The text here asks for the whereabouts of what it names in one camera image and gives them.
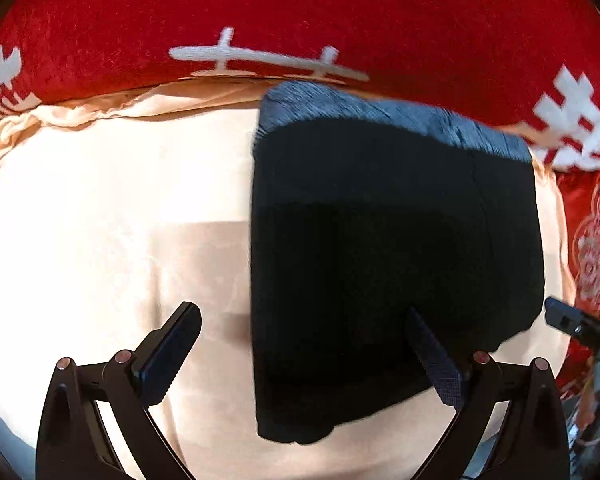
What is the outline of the black pants with blue stripe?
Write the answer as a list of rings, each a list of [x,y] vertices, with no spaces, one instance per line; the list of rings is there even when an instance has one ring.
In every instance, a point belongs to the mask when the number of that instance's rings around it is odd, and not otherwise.
[[[253,143],[251,335],[260,437],[310,444],[430,385],[422,328],[495,351],[542,310],[523,140],[443,108],[286,82]]]

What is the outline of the cream cloth sheet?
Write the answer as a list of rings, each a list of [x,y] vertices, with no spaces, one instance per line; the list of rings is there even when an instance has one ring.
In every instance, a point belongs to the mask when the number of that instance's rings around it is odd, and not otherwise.
[[[64,356],[110,359],[183,301],[204,326],[151,410],[201,479],[405,479],[453,412],[433,391],[315,444],[258,436],[249,305],[252,146],[270,85],[189,81],[0,122],[0,454],[35,475]]]

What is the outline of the red sofa cover white characters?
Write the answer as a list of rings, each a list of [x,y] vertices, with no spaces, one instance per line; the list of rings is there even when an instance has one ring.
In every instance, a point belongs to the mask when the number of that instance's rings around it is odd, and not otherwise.
[[[534,149],[546,289],[576,298],[558,180],[600,168],[590,0],[16,0],[0,24],[0,122],[166,84],[291,78],[552,141]]]

